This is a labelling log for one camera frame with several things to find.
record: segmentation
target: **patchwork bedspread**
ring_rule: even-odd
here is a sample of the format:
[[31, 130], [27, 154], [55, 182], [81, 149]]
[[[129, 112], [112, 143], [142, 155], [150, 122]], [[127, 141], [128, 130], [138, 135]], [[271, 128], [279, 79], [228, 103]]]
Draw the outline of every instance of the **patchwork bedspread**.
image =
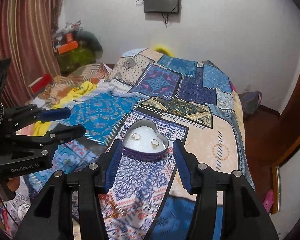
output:
[[[244, 151], [242, 108], [229, 78], [210, 61], [188, 61], [152, 51], [125, 53], [92, 93], [66, 105], [65, 125], [82, 123], [85, 138], [108, 149], [123, 139], [137, 120], [150, 119], [169, 140], [165, 157], [148, 163], [122, 156], [114, 186], [100, 198], [110, 239], [183, 240], [194, 210], [195, 195], [183, 189], [172, 143], [180, 139], [186, 150], [216, 171], [240, 170], [253, 186]], [[80, 143], [60, 146], [53, 168], [27, 180], [38, 192], [56, 169], [73, 172], [98, 156]], [[222, 192], [218, 192], [214, 239], [222, 223]], [[116, 215], [113, 208], [126, 210]], [[74, 194], [74, 217], [77, 216]], [[80, 238], [78, 226], [75, 239]]]

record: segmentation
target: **striped curtain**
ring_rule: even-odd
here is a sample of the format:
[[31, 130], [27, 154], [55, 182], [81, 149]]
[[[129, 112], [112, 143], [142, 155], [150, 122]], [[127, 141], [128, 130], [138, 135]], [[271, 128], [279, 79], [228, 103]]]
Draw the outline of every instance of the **striped curtain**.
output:
[[6, 107], [33, 98], [28, 86], [46, 73], [60, 74], [51, 33], [58, 28], [62, 0], [0, 0], [0, 59], [12, 58], [2, 92]]

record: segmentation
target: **earring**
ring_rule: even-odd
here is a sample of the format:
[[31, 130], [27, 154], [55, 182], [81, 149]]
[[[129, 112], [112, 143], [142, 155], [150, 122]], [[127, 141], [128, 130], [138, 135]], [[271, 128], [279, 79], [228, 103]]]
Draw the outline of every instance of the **earring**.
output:
[[138, 133], [133, 133], [132, 135], [131, 135], [131, 138], [132, 138], [132, 140], [140, 140], [141, 139], [141, 135], [140, 134], [138, 134]]
[[153, 148], [157, 148], [159, 146], [159, 141], [156, 139], [151, 140], [151, 145]]

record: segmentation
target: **purple heart-shaped tin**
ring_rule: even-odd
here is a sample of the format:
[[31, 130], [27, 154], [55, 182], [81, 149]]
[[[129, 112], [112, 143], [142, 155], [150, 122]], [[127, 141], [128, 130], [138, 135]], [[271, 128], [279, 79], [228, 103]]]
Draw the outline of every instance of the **purple heart-shaped tin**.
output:
[[[140, 126], [147, 126], [147, 127], [150, 127], [152, 130], [154, 130], [154, 132], [157, 134], [157, 136], [163, 141], [165, 149], [158, 153], [146, 153], [146, 152], [139, 152], [139, 151], [132, 150], [130, 148], [125, 147], [131, 131]], [[134, 122], [130, 126], [130, 128], [126, 132], [126, 135], [123, 138], [123, 154], [132, 159], [135, 159], [135, 160], [146, 161], [146, 162], [156, 162], [158, 160], [161, 160], [164, 157], [164, 155], [168, 151], [168, 147], [169, 147], [168, 139], [165, 136], [163, 136], [161, 133], [159, 133], [155, 123], [148, 119], [141, 119], [141, 120]]]

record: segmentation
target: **metal screw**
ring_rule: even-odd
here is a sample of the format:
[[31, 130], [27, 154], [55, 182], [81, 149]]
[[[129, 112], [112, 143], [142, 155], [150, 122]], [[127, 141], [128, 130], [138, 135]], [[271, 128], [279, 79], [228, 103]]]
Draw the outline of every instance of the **metal screw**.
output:
[[54, 173], [53, 173], [53, 175], [55, 176], [55, 177], [60, 177], [61, 175], [62, 175], [62, 171], [55, 171]]
[[199, 164], [198, 164], [198, 168], [199, 168], [200, 170], [205, 170], [205, 169], [207, 168], [207, 165], [206, 165], [205, 163], [199, 163]]
[[98, 164], [96, 164], [96, 163], [91, 163], [91, 164], [89, 165], [89, 169], [90, 169], [90, 170], [95, 170], [96, 168], [98, 168]]
[[234, 171], [233, 175], [236, 177], [241, 177], [242, 173], [240, 171]]

